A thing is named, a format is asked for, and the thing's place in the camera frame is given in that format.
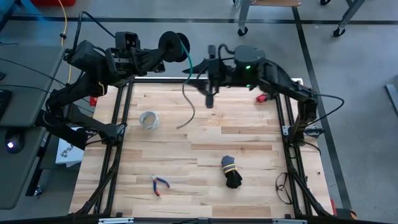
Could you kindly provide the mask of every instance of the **wooden table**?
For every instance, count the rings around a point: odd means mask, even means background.
[[[116,92],[109,88],[108,94],[98,100],[95,119],[110,123]],[[275,101],[255,103],[260,94],[257,89],[222,88],[214,108],[206,109],[205,98],[196,89],[186,87],[186,93],[196,115],[190,124],[176,129],[192,115],[181,85],[134,84],[112,214],[169,218],[283,218],[286,213],[293,214],[292,206],[281,202],[275,191],[277,176],[286,172]],[[139,125],[140,114],[148,110],[159,115],[157,129],[145,130]],[[313,139],[307,141],[316,144]],[[301,147],[301,151],[307,184],[331,213],[319,152],[311,146]],[[81,208],[98,186],[104,152],[105,146],[100,143],[86,148],[71,212]],[[225,155],[235,157],[243,177],[238,189],[225,186],[221,171]],[[152,174],[171,185],[166,189],[158,184],[161,197],[153,192]],[[304,211],[302,193],[297,190]]]

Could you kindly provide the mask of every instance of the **glove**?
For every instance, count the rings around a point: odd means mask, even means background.
[[[225,177],[227,178],[226,186],[232,189],[236,189],[242,185],[242,177],[236,171],[237,168],[234,162],[235,158],[231,156],[224,156],[221,160],[221,165],[223,167]]]

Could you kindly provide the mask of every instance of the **red-handled pliers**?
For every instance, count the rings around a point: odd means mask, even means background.
[[[157,196],[160,196],[160,193],[159,193],[159,192],[157,191],[157,189],[156,189],[156,183],[157,183],[157,181],[162,182],[163,184],[166,185],[167,188],[170,188],[170,184],[169,184],[166,180],[161,179],[161,178],[158,178],[158,177],[156,177],[155,175],[152,175],[151,177],[152,177],[152,180],[154,181],[154,192],[155,192],[155,194],[156,194]]]

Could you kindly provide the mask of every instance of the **concrete floor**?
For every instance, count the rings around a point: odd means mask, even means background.
[[[76,17],[86,10],[95,17],[133,18],[181,18],[181,19],[230,19],[238,13],[231,7],[230,0],[77,0],[76,6],[67,8],[70,17]],[[306,0],[298,8],[303,20],[338,20],[348,8],[345,0],[332,1],[320,6],[318,0]],[[354,16],[354,20],[398,20],[398,2],[395,0],[368,0]],[[26,4],[18,14],[62,16],[57,7],[36,9]],[[289,7],[251,7],[249,19],[294,19]],[[266,52],[269,59],[279,63],[291,77],[303,78],[307,85],[310,79],[294,24],[247,24],[248,34],[239,37],[237,24],[194,23],[194,22],[105,22],[111,32],[131,31],[139,34],[141,45],[157,46],[160,35],[168,30],[184,33],[191,43],[194,63],[206,57],[209,44],[226,43],[231,47],[240,44],[255,45]],[[398,223],[398,151],[395,138],[398,135],[398,116],[384,90],[384,84],[398,86],[398,26],[395,25],[350,25],[342,37],[330,37],[335,25],[303,25],[309,53],[313,63],[320,91],[338,95],[345,99],[342,109],[328,117],[338,158],[351,199],[353,210],[359,219]],[[76,22],[68,23],[68,39],[72,46]],[[63,22],[9,21],[0,32],[0,41],[29,45],[59,45],[59,33]],[[95,45],[108,48],[113,39],[95,23],[82,25],[80,40],[90,40]],[[186,62],[168,63],[167,71],[161,76],[181,77]],[[73,71],[74,79],[79,71]],[[68,66],[62,64],[58,78],[66,80]],[[332,110],[338,102],[323,99],[326,111]],[[323,168],[326,174],[331,198],[341,206],[336,181],[331,168],[325,140],[318,141],[322,150]],[[68,212],[74,181],[71,177],[59,175],[44,177],[48,184],[47,193],[40,199],[21,197],[14,210],[0,211],[0,220],[46,217]]]

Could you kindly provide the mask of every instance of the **white tape roll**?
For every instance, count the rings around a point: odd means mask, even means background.
[[[147,117],[150,117],[150,116],[154,116],[154,117],[155,117],[154,123],[153,123],[153,124],[150,124],[150,125],[145,125],[145,124],[144,124],[145,119],[146,119]],[[140,117],[139,117],[139,123],[140,123],[141,126],[142,126],[143,128],[145,128],[145,129],[154,129],[154,128],[156,128],[156,127],[159,125],[159,117],[157,116],[157,114],[155,113],[155,111],[146,111],[146,112],[143,112],[143,113],[140,115]]]

